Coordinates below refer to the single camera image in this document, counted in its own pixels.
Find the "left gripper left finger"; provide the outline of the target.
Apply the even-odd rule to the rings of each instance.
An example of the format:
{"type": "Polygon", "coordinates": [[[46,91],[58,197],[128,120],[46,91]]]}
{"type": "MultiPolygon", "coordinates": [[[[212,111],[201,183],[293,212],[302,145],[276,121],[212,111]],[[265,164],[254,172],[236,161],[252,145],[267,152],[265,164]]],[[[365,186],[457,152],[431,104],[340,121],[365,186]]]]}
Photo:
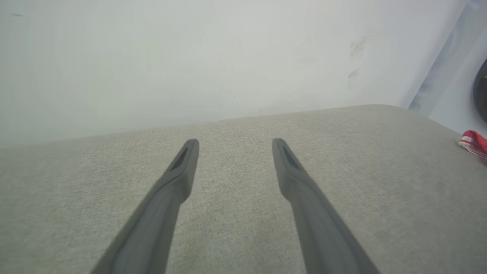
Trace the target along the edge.
{"type": "Polygon", "coordinates": [[[191,194],[198,156],[198,140],[187,140],[97,262],[93,274],[165,273],[179,208],[191,194]]]}

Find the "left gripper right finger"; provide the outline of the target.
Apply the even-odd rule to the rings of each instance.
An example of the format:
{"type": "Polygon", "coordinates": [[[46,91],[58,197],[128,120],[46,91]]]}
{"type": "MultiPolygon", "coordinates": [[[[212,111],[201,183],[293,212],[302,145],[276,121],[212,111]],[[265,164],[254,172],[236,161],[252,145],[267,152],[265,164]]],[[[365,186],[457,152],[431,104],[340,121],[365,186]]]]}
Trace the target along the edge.
{"type": "Polygon", "coordinates": [[[272,141],[282,195],[291,204],[308,274],[377,274],[377,267],[288,144],[272,141]]]}

